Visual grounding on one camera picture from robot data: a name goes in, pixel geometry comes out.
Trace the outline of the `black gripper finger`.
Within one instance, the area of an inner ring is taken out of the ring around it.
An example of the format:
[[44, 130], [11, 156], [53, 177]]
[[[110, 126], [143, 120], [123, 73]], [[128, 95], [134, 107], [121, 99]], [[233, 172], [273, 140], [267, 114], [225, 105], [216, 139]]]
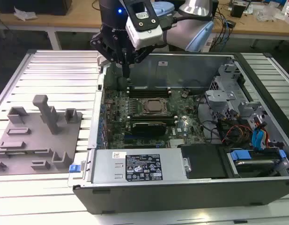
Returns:
[[117, 34], [98, 33], [92, 37], [90, 44], [109, 62], [119, 64], [122, 76], [126, 78], [126, 59]]
[[154, 45], [135, 49], [128, 47], [126, 50], [126, 78], [130, 77], [130, 65], [142, 62], [156, 47]]

